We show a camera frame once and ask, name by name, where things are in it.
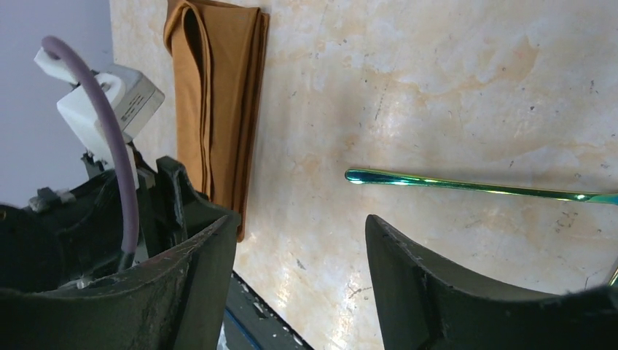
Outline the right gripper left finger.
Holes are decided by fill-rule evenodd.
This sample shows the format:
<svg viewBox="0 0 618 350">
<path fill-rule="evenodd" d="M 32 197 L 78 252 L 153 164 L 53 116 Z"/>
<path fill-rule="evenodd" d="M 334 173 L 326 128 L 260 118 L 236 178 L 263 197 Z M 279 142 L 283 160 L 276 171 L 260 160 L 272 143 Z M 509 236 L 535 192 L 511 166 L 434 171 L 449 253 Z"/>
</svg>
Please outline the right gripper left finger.
<svg viewBox="0 0 618 350">
<path fill-rule="evenodd" d="M 181 198 L 187 237 L 170 249 L 46 292 L 1 288 L 1 347 L 215 349 L 240 216 L 191 183 Z"/>
</svg>

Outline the brown cloth napkin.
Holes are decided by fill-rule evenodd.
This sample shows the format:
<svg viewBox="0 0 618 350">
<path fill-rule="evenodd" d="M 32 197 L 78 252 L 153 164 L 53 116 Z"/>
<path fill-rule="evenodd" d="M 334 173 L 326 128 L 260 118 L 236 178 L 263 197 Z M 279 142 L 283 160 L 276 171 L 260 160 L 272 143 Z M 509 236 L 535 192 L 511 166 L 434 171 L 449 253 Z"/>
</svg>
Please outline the brown cloth napkin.
<svg viewBox="0 0 618 350">
<path fill-rule="evenodd" d="M 216 205 L 246 213 L 270 16 L 220 1 L 169 1 L 177 155 Z"/>
</svg>

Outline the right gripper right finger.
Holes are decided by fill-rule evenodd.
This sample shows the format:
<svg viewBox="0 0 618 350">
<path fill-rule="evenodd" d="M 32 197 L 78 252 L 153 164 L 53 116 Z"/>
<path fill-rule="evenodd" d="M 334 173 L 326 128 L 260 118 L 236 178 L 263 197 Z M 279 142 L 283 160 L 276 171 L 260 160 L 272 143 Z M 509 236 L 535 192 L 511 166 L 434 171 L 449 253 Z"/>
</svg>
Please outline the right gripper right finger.
<svg viewBox="0 0 618 350">
<path fill-rule="evenodd" d="M 615 349 L 617 288 L 553 295 L 483 276 L 414 242 L 384 219 L 365 222 L 386 349 Z"/>
</svg>

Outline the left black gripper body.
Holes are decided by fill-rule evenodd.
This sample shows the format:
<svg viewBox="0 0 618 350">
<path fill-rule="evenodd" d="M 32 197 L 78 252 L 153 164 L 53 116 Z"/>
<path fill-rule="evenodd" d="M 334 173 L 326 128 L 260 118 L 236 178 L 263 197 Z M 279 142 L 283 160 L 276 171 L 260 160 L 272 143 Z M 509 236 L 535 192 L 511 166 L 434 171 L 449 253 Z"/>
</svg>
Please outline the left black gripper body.
<svg viewBox="0 0 618 350">
<path fill-rule="evenodd" d="M 184 166 L 165 156 L 150 168 L 134 152 L 138 174 L 139 264 L 187 237 L 181 194 L 190 189 Z M 70 281 L 99 279 L 132 263 L 121 250 L 123 218 L 117 177 L 82 156 L 89 179 L 73 190 L 39 189 L 24 208 L 1 205 L 1 288 L 46 292 Z"/>
</svg>

